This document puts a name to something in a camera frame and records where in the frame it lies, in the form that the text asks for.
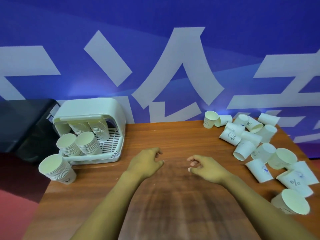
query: wooden table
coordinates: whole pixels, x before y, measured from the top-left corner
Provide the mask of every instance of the wooden table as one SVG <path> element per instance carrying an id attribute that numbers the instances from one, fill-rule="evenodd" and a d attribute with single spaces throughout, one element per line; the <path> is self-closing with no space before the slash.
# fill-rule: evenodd
<path id="1" fill-rule="evenodd" d="M 127 125 L 121 159 L 77 166 L 77 180 L 71 185 L 52 181 L 24 239 L 69 239 L 116 184 L 131 158 L 150 147 L 163 150 L 165 164 L 135 193 L 119 239 L 259 239 L 227 190 L 187 171 L 187 157 L 206 155 L 268 201 L 285 188 L 275 179 L 259 184 L 244 165 L 251 158 L 238 161 L 232 154 L 235 146 L 219 139 L 223 129 L 206 129 L 202 121 Z M 320 179 L 318 169 L 280 128 L 271 143 L 293 151 Z M 284 171 L 268 168 L 274 178 Z M 320 184 L 311 188 L 314 195 L 307 198 L 311 213 L 293 217 L 320 238 Z"/>

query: hand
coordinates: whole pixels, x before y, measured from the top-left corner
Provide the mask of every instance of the hand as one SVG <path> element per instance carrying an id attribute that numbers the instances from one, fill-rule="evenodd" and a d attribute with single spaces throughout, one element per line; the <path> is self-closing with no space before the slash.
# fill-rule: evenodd
<path id="1" fill-rule="evenodd" d="M 224 179 L 232 176 L 233 174 L 222 167 L 216 160 L 212 157 L 193 155 L 187 159 L 191 162 L 191 166 L 195 166 L 200 163 L 200 166 L 197 168 L 188 168 L 188 171 L 199 175 L 204 178 L 206 181 L 222 184 Z"/>
<path id="2" fill-rule="evenodd" d="M 133 173 L 139 179 L 145 180 L 157 172 L 165 163 L 164 160 L 155 161 L 155 158 L 162 154 L 160 148 L 148 148 L 142 150 L 130 161 L 128 172 Z"/>

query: percent sign on cup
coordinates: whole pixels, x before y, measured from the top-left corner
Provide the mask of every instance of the percent sign on cup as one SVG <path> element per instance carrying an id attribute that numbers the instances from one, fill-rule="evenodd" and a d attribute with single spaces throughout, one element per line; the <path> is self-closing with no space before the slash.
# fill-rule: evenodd
<path id="1" fill-rule="evenodd" d="M 300 185 L 300 182 L 297 182 L 295 179 L 291 180 L 290 183 L 294 184 L 295 186 Z"/>

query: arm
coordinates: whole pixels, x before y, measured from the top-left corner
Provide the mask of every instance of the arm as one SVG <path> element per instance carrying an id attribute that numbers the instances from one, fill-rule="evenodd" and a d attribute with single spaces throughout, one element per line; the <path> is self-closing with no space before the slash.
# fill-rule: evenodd
<path id="1" fill-rule="evenodd" d="M 71 240 L 118 239 L 130 201 L 139 185 L 162 167 L 164 161 L 155 161 L 162 154 L 159 148 L 142 150 L 130 162 L 114 188 L 80 226 Z"/>
<path id="2" fill-rule="evenodd" d="M 257 194 L 239 177 L 227 171 L 212 157 L 194 155 L 187 160 L 191 162 L 191 166 L 200 163 L 198 168 L 188 168 L 189 172 L 212 183 L 222 185 L 233 195 L 262 240 L 317 239 L 289 215 L 284 214 Z"/>

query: blue wall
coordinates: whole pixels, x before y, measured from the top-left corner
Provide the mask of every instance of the blue wall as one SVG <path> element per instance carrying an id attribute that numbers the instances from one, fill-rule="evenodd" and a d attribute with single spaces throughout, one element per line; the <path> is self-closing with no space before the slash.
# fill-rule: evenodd
<path id="1" fill-rule="evenodd" d="M 121 97 L 135 123 L 200 120 L 206 110 L 233 116 L 271 111 L 310 157 L 319 157 L 319 5 L 320 0 L 0 0 L 0 99 Z M 90 40 L 115 54 L 84 49 Z M 6 63 L 8 56 L 15 60 Z M 202 74 L 206 64 L 210 72 Z M 153 69 L 160 72 L 151 75 Z M 132 94 L 148 76 L 153 89 L 164 89 L 154 100 L 152 94 L 139 100 Z M 165 78 L 172 79 L 166 84 Z M 222 90 L 210 89 L 209 79 Z M 245 97 L 285 91 L 273 104 L 263 96 Z"/>

